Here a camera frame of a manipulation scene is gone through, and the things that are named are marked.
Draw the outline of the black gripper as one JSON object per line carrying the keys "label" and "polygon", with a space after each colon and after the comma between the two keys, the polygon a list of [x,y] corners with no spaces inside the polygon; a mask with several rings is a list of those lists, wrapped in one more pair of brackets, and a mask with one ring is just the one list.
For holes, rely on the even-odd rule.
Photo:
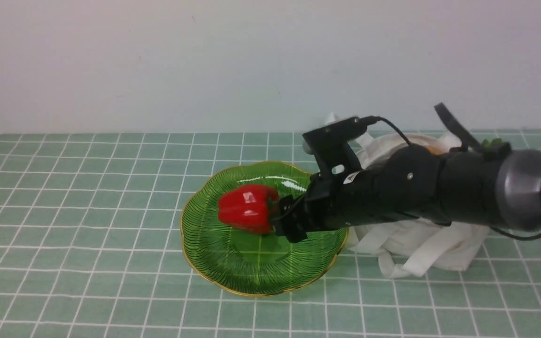
{"label": "black gripper", "polygon": [[392,155],[363,169],[352,155],[316,155],[320,172],[304,195],[286,195],[270,217],[277,236],[296,244],[309,232],[415,220],[421,208],[421,156]]}

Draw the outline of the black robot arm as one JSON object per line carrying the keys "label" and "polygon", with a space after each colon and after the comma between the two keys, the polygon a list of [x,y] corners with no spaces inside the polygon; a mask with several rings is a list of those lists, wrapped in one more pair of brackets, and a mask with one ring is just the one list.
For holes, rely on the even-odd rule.
{"label": "black robot arm", "polygon": [[346,118],[305,133],[320,171],[303,195],[268,204],[277,235],[298,243],[311,232],[423,218],[443,226],[483,225],[516,240],[540,239],[541,151],[514,150],[509,143],[483,146],[443,103],[434,109],[461,146],[436,155],[398,131],[404,147],[367,169],[348,142],[383,117]]}

